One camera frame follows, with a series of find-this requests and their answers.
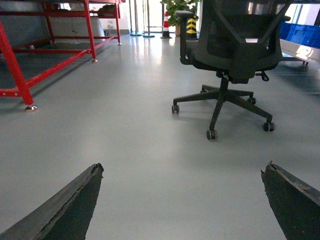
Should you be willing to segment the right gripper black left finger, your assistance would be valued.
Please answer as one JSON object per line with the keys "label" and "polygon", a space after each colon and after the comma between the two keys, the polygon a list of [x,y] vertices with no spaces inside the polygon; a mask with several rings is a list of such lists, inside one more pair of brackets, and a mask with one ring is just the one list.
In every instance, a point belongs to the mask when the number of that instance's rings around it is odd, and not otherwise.
{"label": "right gripper black left finger", "polygon": [[88,167],[33,212],[0,234],[2,240],[84,240],[104,168]]}

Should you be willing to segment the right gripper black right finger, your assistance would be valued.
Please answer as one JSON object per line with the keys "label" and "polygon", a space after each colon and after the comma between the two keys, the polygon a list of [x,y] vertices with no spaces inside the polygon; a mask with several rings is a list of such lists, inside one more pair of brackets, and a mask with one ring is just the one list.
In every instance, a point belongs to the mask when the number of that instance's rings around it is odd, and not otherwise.
{"label": "right gripper black right finger", "polygon": [[265,194],[287,240],[320,238],[320,191],[270,162],[261,172]]}

